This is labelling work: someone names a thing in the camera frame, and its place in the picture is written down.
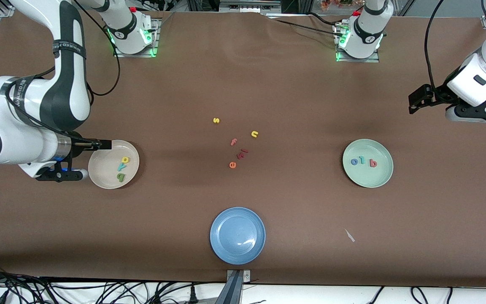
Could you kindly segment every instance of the white scrap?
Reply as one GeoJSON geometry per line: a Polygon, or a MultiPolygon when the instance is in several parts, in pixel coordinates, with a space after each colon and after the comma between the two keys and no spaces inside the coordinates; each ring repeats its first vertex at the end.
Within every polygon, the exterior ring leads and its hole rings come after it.
{"type": "Polygon", "coordinates": [[[352,242],[355,242],[355,239],[353,236],[351,236],[351,234],[345,229],[346,231],[346,234],[348,235],[348,237],[351,239],[352,242]]]}

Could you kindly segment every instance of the plate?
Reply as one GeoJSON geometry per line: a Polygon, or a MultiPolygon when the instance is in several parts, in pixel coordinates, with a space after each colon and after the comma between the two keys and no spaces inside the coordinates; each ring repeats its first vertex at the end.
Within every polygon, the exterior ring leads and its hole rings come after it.
{"type": "Polygon", "coordinates": [[[379,142],[356,140],[345,149],[343,167],[354,183],[376,188],[385,185],[393,175],[393,158],[379,142]]]}
{"type": "Polygon", "coordinates": [[[140,166],[140,156],[135,146],[122,140],[112,141],[112,150],[97,150],[91,154],[87,170],[95,185],[104,189],[116,189],[127,185],[135,177],[140,166]],[[122,159],[129,158],[125,168],[118,171],[122,159]],[[118,174],[125,174],[120,182],[118,174]]]}
{"type": "Polygon", "coordinates": [[[222,261],[234,265],[247,264],[262,252],[266,229],[258,214],[236,206],[216,217],[211,225],[210,241],[222,261]]]}

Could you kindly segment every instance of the blue plate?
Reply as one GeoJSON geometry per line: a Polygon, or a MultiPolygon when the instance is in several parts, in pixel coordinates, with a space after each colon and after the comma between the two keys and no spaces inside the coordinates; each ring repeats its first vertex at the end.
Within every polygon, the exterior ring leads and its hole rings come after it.
{"type": "Polygon", "coordinates": [[[236,206],[219,214],[210,232],[211,247],[224,262],[247,264],[260,255],[266,242],[266,229],[252,210],[236,206]]]}

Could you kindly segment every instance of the beige plate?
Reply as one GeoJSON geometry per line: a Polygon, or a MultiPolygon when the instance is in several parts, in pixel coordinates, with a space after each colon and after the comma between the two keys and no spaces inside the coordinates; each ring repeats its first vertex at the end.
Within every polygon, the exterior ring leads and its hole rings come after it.
{"type": "Polygon", "coordinates": [[[89,159],[88,171],[91,181],[104,189],[116,189],[127,185],[135,177],[140,165],[140,156],[136,148],[129,142],[114,140],[112,150],[97,150],[89,159]],[[117,171],[122,158],[129,158],[127,167],[117,171]],[[125,174],[122,182],[117,175],[125,174]]]}

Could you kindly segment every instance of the brown table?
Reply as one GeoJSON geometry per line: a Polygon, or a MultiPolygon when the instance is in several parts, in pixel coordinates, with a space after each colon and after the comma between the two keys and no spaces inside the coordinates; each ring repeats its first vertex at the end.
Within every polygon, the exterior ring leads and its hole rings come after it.
{"type": "MultiPolygon", "coordinates": [[[[308,17],[291,21],[327,29],[308,17]]],[[[243,266],[260,282],[486,285],[486,125],[447,121],[445,106],[408,114],[408,95],[428,81],[427,21],[393,18],[381,63],[357,64],[336,62],[330,37],[258,14],[175,14],[158,57],[121,59],[118,87],[96,99],[78,129],[134,143],[139,176],[103,190],[0,166],[0,266],[58,277],[223,280],[233,266],[211,250],[210,226],[222,210],[246,206],[267,229],[262,254],[243,266]],[[361,188],[343,172],[343,150],[359,138],[393,156],[383,187],[361,188]],[[249,155],[232,170],[238,148],[249,155]]],[[[100,30],[84,23],[87,77],[101,92],[116,62],[100,30]]],[[[484,38],[477,19],[437,19],[429,41],[435,79],[484,38]]],[[[46,28],[18,12],[2,20],[0,75],[52,64],[46,28]]]]}

